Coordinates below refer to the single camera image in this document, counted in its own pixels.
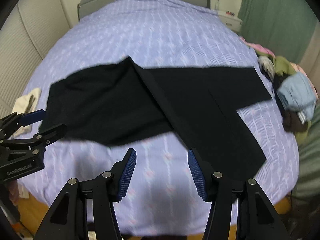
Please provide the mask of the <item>black pants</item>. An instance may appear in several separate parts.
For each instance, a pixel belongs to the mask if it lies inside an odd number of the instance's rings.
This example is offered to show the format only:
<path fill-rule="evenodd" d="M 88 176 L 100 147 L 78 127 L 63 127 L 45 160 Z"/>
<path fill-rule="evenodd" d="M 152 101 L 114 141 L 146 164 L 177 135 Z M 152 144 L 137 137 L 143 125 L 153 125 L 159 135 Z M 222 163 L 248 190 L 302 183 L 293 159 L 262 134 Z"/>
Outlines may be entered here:
<path fill-rule="evenodd" d="M 245 180 L 266 158 L 238 110 L 270 99 L 252 67 L 144 69 L 126 58 L 53 83 L 39 130 L 65 124 L 67 138 L 105 146 L 175 132 L 215 170 Z"/>

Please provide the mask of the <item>folded cream garment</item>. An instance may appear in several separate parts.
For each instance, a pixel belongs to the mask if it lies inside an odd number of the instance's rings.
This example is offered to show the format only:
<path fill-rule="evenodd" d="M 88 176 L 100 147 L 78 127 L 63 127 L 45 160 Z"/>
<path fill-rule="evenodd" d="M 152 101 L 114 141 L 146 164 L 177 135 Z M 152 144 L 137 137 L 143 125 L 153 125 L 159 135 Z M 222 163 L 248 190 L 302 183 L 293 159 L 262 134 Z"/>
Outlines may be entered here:
<path fill-rule="evenodd" d="M 22 114 L 31 113 L 36 110 L 39 98 L 41 95 L 41 88 L 34 88 L 30 93 L 23 95 L 16 99 L 12 113 Z M 19 135 L 29 133 L 32 129 L 32 125 L 20 127 L 14 134 L 13 138 Z"/>

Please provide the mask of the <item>purple patterned bed cover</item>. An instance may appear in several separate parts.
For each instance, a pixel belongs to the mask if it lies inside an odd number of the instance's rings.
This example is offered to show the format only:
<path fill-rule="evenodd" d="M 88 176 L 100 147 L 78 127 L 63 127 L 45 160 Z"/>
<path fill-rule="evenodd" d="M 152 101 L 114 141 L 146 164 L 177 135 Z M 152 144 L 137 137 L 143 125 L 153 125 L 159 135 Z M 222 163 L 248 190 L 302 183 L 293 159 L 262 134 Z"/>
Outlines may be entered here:
<path fill-rule="evenodd" d="M 121 233 L 203 233 L 210 204 L 198 195 L 187 155 L 236 180 L 253 177 L 276 204 L 298 179 L 298 147 L 284 131 L 258 58 L 216 12 L 179 0 L 117 0 L 83 18 L 36 68 L 47 117 L 65 138 L 44 169 L 20 182 L 51 205 L 70 178 L 90 180 L 129 148 L 137 153 Z"/>

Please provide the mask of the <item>dark brown garment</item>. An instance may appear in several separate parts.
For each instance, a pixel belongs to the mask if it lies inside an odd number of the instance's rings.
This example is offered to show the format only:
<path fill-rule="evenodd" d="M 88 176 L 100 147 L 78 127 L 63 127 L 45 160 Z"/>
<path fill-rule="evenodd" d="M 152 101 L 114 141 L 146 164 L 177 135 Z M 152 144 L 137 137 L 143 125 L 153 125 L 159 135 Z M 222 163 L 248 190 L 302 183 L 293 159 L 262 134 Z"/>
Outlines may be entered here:
<path fill-rule="evenodd" d="M 301 122 L 298 114 L 293 111 L 285 111 L 283 113 L 283 128 L 286 132 L 302 133 L 308 130 L 309 123 Z"/>

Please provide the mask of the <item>white ribbed wardrobe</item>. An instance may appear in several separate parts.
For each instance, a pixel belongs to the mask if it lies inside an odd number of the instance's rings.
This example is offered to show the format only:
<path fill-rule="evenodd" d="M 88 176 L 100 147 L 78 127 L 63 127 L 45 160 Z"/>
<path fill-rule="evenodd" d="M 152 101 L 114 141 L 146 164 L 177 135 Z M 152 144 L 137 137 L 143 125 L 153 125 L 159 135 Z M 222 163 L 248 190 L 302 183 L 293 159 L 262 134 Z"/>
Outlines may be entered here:
<path fill-rule="evenodd" d="M 1 116 L 70 27 L 60 0 L 20 0 L 1 28 Z"/>

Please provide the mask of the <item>light blue garment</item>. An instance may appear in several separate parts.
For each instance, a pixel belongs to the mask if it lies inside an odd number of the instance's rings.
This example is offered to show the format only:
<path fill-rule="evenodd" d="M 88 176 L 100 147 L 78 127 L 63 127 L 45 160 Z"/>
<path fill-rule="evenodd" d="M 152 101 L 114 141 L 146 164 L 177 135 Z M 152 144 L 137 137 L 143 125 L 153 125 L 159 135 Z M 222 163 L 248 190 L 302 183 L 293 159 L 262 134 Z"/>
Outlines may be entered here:
<path fill-rule="evenodd" d="M 277 96 L 286 111 L 301 113 L 304 121 L 312 119 L 317 96 L 303 73 L 289 75 L 277 89 Z"/>

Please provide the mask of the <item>black white patterned garment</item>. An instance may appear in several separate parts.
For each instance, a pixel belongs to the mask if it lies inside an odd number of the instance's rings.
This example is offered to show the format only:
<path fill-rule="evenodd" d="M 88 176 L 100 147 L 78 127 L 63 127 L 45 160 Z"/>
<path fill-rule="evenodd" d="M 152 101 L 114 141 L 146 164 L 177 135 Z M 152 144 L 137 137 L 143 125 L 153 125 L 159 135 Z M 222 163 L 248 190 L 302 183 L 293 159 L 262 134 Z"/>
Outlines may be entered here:
<path fill-rule="evenodd" d="M 273 81 L 276 73 L 273 62 L 266 56 L 259 56 L 258 63 L 261 71 L 266 74 L 270 81 Z"/>

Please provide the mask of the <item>olive green garment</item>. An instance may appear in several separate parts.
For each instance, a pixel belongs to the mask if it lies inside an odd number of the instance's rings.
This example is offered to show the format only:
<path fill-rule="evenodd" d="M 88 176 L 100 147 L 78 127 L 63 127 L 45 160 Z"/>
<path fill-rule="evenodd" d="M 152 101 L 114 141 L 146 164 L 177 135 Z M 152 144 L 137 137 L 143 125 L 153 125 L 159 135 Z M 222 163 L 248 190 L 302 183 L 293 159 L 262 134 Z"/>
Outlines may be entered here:
<path fill-rule="evenodd" d="M 279 76 L 294 75 L 296 70 L 293 68 L 292 64 L 282 56 L 276 56 L 274 58 L 274 69 L 275 73 Z"/>

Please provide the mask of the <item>pink garment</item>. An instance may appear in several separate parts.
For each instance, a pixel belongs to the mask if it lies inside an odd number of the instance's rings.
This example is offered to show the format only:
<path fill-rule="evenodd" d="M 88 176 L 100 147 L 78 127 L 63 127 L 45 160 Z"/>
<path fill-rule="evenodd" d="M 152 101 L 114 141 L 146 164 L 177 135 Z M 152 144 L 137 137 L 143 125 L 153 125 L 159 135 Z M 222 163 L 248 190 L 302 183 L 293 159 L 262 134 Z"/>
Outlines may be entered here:
<path fill-rule="evenodd" d="M 260 53 L 264 53 L 264 54 L 271 55 L 272 57 L 276 57 L 271 50 L 269 50 L 268 48 L 263 47 L 263 46 L 260 45 L 260 44 L 249 43 L 249 42 L 247 42 L 247 41 L 245 40 L 245 38 L 242 37 L 242 36 L 240 36 L 240 40 L 242 40 L 242 42 L 244 42 L 245 45 L 253 48 L 254 50 L 256 50 L 256 51 L 258 51 L 258 52 L 260 52 Z"/>

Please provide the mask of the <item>white nightstand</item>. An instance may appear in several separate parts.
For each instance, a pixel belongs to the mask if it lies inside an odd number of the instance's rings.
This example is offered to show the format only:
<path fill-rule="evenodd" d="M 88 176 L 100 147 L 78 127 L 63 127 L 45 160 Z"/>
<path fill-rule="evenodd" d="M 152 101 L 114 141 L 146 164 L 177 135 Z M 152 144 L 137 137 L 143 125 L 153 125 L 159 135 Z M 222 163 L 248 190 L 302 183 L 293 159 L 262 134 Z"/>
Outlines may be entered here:
<path fill-rule="evenodd" d="M 242 28 L 242 20 L 234 15 L 227 14 L 227 12 L 218 10 L 217 11 L 220 20 L 233 32 L 240 33 Z"/>

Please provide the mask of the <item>green curtain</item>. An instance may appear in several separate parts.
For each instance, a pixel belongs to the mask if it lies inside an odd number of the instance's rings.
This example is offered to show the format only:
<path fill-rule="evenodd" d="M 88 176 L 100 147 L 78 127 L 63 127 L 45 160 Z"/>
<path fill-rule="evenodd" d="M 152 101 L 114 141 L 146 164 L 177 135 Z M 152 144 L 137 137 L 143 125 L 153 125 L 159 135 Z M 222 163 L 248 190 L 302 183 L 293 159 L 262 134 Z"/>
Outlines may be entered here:
<path fill-rule="evenodd" d="M 238 17 L 247 42 L 295 63 L 301 61 L 317 23 L 305 0 L 242 0 Z"/>

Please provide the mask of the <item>clear plastic bottle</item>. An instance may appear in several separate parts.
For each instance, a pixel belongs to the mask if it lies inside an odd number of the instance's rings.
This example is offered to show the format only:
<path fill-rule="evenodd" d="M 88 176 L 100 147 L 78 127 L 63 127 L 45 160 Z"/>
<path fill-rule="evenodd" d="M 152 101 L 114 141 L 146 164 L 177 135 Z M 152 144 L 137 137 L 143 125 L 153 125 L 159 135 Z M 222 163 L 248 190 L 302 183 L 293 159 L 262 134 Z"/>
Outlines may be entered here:
<path fill-rule="evenodd" d="M 220 0 L 216 0 L 214 9 L 215 9 L 216 11 L 219 11 L 219 10 L 220 10 Z"/>

